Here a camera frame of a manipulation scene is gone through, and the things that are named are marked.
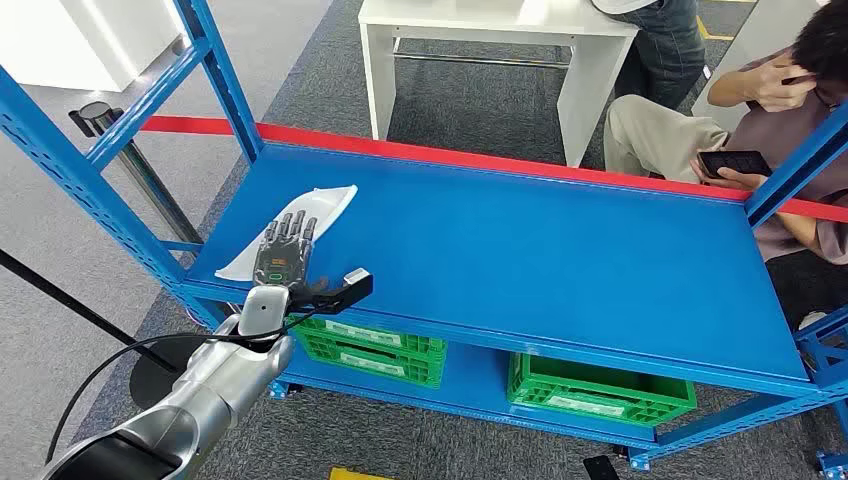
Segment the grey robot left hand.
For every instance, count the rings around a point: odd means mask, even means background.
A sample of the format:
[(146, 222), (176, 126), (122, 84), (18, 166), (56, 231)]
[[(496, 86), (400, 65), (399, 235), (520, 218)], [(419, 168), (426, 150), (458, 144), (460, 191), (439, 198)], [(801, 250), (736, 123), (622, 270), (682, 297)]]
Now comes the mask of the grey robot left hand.
[(328, 279), (307, 283), (317, 218), (305, 210), (285, 213), (271, 221), (260, 237), (253, 269), (253, 286), (287, 287), (295, 296), (312, 295), (327, 288)]

